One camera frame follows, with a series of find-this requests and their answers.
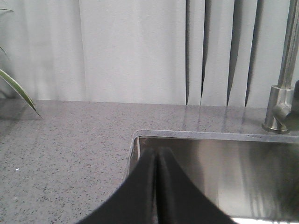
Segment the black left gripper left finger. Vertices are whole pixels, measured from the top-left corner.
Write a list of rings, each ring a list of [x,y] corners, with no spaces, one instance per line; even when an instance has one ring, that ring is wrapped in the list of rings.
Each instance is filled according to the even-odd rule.
[[[99,208],[82,219],[82,224],[153,223],[156,158],[154,149],[141,155],[132,173]]]

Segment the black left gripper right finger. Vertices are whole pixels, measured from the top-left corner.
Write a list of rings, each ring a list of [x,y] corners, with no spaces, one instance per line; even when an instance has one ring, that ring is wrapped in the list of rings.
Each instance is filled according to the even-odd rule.
[[[188,178],[169,148],[157,152],[157,216],[160,224],[234,224]]]

